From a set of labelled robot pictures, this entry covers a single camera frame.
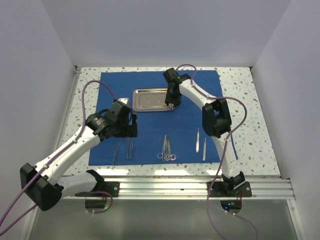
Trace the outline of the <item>steel tweezers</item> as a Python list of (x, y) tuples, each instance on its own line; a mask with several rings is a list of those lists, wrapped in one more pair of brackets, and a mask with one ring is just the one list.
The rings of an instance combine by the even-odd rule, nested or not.
[(128, 149), (128, 153), (129, 153), (128, 157), (129, 157), (129, 159), (132, 158), (132, 155), (133, 155), (133, 147), (134, 147), (134, 139), (133, 139), (133, 138), (130, 138), (130, 139), (129, 139), (129, 149)]
[(129, 159), (130, 156), (130, 138), (126, 137), (125, 138), (125, 144), (126, 144), (126, 159)]

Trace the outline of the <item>stainless steel instrument tray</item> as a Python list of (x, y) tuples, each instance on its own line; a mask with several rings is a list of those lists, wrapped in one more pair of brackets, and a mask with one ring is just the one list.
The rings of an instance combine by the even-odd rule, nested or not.
[(137, 88), (133, 91), (132, 107), (135, 112), (167, 112), (173, 104), (165, 103), (167, 88)]

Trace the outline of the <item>blue surgical cloth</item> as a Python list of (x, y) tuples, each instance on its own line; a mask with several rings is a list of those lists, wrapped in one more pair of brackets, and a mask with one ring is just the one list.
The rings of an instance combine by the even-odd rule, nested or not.
[[(133, 98), (136, 89), (165, 88), (167, 82), (160, 71), (105, 72), (101, 74), (105, 83), (117, 98)], [(199, 128), (199, 152), (196, 153)], [(137, 137), (134, 139), (132, 158), (127, 159), (126, 141), (111, 137), (93, 147), (89, 154), (89, 165), (113, 164), (117, 142), (120, 143), (115, 166), (163, 164), (157, 158), (162, 151), (164, 136), (170, 140), (171, 152), (177, 156), (177, 164), (218, 163), (216, 146), (202, 128), (202, 110), (187, 97), (182, 97), (180, 106), (172, 111), (137, 113)], [(203, 147), (206, 138), (206, 160)]]

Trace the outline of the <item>steel scalpel handle number four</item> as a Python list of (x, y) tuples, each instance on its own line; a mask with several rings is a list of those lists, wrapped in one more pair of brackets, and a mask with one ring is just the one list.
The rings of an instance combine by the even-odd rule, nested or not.
[(199, 150), (200, 150), (200, 128), (198, 127), (197, 135), (196, 135), (196, 146), (195, 146), (196, 153), (198, 153)]

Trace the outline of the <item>small steel scissors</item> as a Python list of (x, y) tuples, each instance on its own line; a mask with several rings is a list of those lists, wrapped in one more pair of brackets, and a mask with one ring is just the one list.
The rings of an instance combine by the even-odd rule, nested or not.
[(169, 137), (165, 136), (165, 145), (164, 145), (164, 157), (165, 161), (174, 161), (177, 159), (177, 156), (172, 153), (171, 143)]

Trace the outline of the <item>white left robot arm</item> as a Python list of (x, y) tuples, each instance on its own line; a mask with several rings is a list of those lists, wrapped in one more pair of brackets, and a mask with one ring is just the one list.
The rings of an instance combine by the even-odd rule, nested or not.
[(64, 173), (103, 140), (137, 135), (137, 115), (132, 112), (129, 99), (120, 98), (110, 109), (89, 115), (84, 126), (46, 159), (35, 165), (23, 165), (19, 171), (21, 188), (42, 211), (75, 194), (89, 192), (99, 196), (106, 190), (106, 183), (95, 170), (74, 176), (64, 176)]

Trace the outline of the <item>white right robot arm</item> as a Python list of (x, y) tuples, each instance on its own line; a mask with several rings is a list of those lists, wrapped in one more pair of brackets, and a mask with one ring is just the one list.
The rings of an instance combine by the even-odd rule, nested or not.
[(163, 73), (166, 80), (167, 92), (166, 105), (178, 107), (182, 97), (187, 97), (202, 112), (202, 128), (213, 140), (220, 157), (218, 171), (222, 171), (223, 192), (227, 196), (235, 196), (245, 183), (244, 173), (241, 171), (235, 148), (232, 145), (232, 133), (240, 128), (245, 120), (236, 127), (232, 127), (232, 118), (227, 100), (238, 102), (244, 109), (244, 117), (247, 118), (248, 111), (243, 102), (234, 97), (217, 97), (202, 89), (188, 74), (180, 75), (176, 69), (170, 68)]

